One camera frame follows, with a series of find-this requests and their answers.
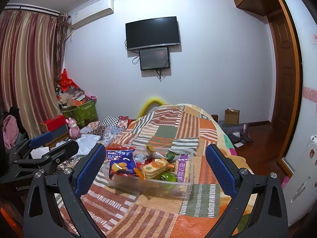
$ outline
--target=metal screw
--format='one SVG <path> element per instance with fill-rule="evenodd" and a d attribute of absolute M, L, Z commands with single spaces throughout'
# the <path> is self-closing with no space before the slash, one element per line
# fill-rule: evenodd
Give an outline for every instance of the metal screw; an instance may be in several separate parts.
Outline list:
<path fill-rule="evenodd" d="M 70 168 L 70 167 L 65 168 L 63 171 L 63 173 L 66 175 L 70 174 L 71 172 L 72 172 L 72 168 Z"/>
<path fill-rule="evenodd" d="M 272 178 L 274 178 L 274 179 L 277 178 L 277 174 L 274 173 L 274 172 L 271 172 L 271 173 L 270 173 L 270 176 L 271 176 Z"/>
<path fill-rule="evenodd" d="M 243 175 L 247 175 L 249 173 L 249 170 L 247 168 L 240 168 L 240 173 Z"/>
<path fill-rule="evenodd" d="M 34 177 L 39 178 L 39 177 L 41 177 L 41 175 L 42 175 L 42 172 L 37 172 L 37 173 L 35 173 Z"/>

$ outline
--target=bedspread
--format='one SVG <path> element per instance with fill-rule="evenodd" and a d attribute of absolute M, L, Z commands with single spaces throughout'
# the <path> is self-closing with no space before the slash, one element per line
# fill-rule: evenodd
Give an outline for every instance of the bedspread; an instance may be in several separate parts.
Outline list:
<path fill-rule="evenodd" d="M 89 192 L 81 200 L 108 238 L 204 237 L 231 200 L 222 192 L 206 161 L 205 149 L 213 143 L 239 168 L 250 169 L 244 158 L 235 155 L 228 137 L 204 110 L 188 104 L 160 106 L 132 122 L 109 147 L 149 144 L 153 147 L 191 149 L 196 156 L 193 158 L 194 184 L 189 197 L 179 200 L 128 194 L 108 187 L 100 171 Z M 255 198 L 256 195 L 251 196 L 245 215 L 234 233 L 243 229 Z M 60 195 L 57 201 L 69 230 L 76 233 Z"/>

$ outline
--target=plastic container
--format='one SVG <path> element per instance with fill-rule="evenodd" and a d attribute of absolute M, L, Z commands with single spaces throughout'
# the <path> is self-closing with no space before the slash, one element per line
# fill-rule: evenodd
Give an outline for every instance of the plastic container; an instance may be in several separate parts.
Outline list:
<path fill-rule="evenodd" d="M 136 150 L 134 151 L 135 155 L 137 154 L 147 155 L 146 147 L 137 147 L 137 146 L 134 146 L 134 147 L 136 147 Z M 169 150 L 166 148 L 154 148 L 154 149 L 156 152 L 159 152 L 162 155 L 165 155 Z M 182 183 L 182 182 L 171 182 L 171 181 L 162 181 L 162 180 L 154 180 L 154 179 L 141 180 L 139 177 L 119 176 L 119 175 L 114 175 L 112 177 L 112 180 L 110 180 L 109 179 L 109 167 L 110 167 L 109 162 L 102 168 L 102 172 L 105 175 L 105 178 L 109 186 L 113 186 L 130 193 L 142 193 L 144 195 L 151 195 L 151 196 L 186 198 L 189 195 L 190 187 L 194 182 L 194 164 L 192 162 L 193 153 L 186 149 L 171 149 L 171 150 L 180 154 L 189 155 L 189 160 L 191 162 L 189 182 Z"/>

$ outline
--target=yellow arch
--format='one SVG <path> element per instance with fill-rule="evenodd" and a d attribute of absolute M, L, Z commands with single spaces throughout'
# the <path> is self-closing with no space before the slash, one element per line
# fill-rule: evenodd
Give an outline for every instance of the yellow arch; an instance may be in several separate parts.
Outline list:
<path fill-rule="evenodd" d="M 148 108 L 150 107 L 150 105 L 154 104 L 154 103 L 159 104 L 160 106 L 166 105 L 166 103 L 160 98 L 157 98 L 157 97 L 150 98 L 148 101 L 146 101 L 146 103 L 142 107 L 142 109 L 141 109 L 139 115 L 137 116 L 137 118 L 140 118 L 140 117 L 144 116 L 146 114 Z"/>

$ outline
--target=pink stuffed toy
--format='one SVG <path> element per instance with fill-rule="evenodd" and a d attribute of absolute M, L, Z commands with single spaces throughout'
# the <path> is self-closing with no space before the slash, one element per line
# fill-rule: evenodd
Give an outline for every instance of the pink stuffed toy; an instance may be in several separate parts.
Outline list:
<path fill-rule="evenodd" d="M 72 140 L 76 140 L 81 136 L 80 129 L 77 126 L 77 122 L 73 118 L 66 119 L 66 123 L 69 127 L 69 136 Z"/>

